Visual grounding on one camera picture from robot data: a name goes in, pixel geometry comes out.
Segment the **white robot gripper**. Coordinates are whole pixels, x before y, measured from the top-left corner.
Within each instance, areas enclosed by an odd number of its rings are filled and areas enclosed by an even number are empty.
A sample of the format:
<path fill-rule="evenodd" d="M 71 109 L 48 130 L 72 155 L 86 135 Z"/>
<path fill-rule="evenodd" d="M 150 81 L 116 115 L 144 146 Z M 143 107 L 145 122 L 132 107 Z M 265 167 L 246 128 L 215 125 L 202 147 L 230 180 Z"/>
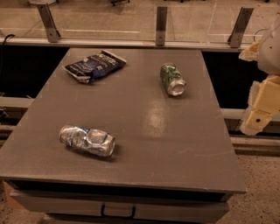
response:
<path fill-rule="evenodd" d="M 280 111 L 280 16 L 262 35 L 261 42 L 253 42 L 239 54 L 239 59 L 257 61 L 258 68 L 269 74 L 262 82 L 253 82 L 241 119 L 241 132 L 254 136 Z"/>

